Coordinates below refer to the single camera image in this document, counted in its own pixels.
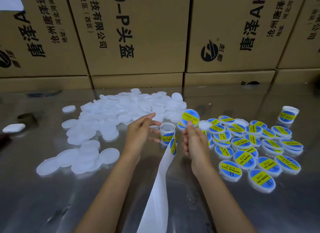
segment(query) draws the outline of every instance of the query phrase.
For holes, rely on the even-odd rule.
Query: black circular logo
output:
[[[211,40],[209,40],[209,43],[207,44],[207,50],[206,46],[204,46],[201,50],[201,58],[205,62],[211,62],[218,56],[218,47],[214,43],[212,43]]]
[[[2,68],[8,68],[11,66],[11,60],[10,57],[0,50],[0,67]]]

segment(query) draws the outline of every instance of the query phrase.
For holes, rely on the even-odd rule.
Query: white backing paper strip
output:
[[[168,226],[168,196],[166,173],[176,154],[176,133],[167,146],[160,161],[146,208],[143,212],[137,233],[166,233]]]

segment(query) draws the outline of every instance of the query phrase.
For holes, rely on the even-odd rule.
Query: hand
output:
[[[191,121],[188,121],[186,129],[183,131],[182,146],[185,154],[192,159],[191,168],[196,177],[200,170],[212,166],[208,138],[200,129],[195,128]]]
[[[142,147],[146,143],[147,139],[160,143],[160,139],[149,137],[149,133],[160,134],[159,130],[150,128],[150,126],[153,125],[161,125],[161,122],[152,121],[152,118],[155,115],[155,113],[148,114],[128,125],[124,152],[136,155],[138,161],[140,159]]]

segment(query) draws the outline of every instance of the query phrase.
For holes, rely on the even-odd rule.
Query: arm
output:
[[[160,122],[151,120],[155,115],[155,113],[152,113],[139,118],[128,126],[124,150],[118,162],[74,233],[115,232],[122,204],[134,168],[140,159],[142,147],[148,139],[149,132],[160,133],[159,130],[149,128],[152,125],[161,125]]]
[[[257,231],[213,168],[207,136],[189,123],[183,132],[183,148],[192,159],[192,171],[200,183],[218,233],[256,233]],[[232,224],[227,220],[229,218],[233,219]]]

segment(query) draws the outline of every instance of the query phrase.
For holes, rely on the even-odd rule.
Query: stainless steel table surface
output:
[[[149,88],[143,93],[157,91],[180,92],[181,88]],[[101,90],[99,95],[117,94],[125,90]],[[12,137],[12,142],[0,149],[0,232],[58,232],[74,230],[82,215],[98,193],[114,164],[102,165],[97,171],[74,175],[70,167],[60,168],[51,175],[40,177],[36,167],[44,159],[75,148],[67,143],[61,123],[77,118],[80,106],[94,99],[91,90],[62,91],[43,98],[25,94],[0,94],[0,126],[15,123],[19,114],[32,112],[38,126]],[[256,191],[244,172],[237,183],[225,182],[244,213],[259,232],[320,232],[320,102],[308,85],[222,85],[186,87],[184,100],[188,108],[199,112],[202,120],[229,115],[247,121],[260,120],[268,127],[277,124],[277,116],[284,105],[300,109],[292,126],[293,139],[305,146],[295,159],[301,164],[298,175],[282,173],[275,178],[276,188],[270,194]],[[62,107],[75,105],[76,112],[62,113]],[[118,125],[119,137],[106,143],[101,137],[102,151],[124,147],[126,126]],[[147,142],[126,195],[117,232],[136,232],[148,201],[164,149]],[[220,159],[211,152],[211,160],[218,168]],[[197,179],[190,168],[190,160],[178,144],[177,155],[167,175],[169,203],[168,233],[214,232]]]

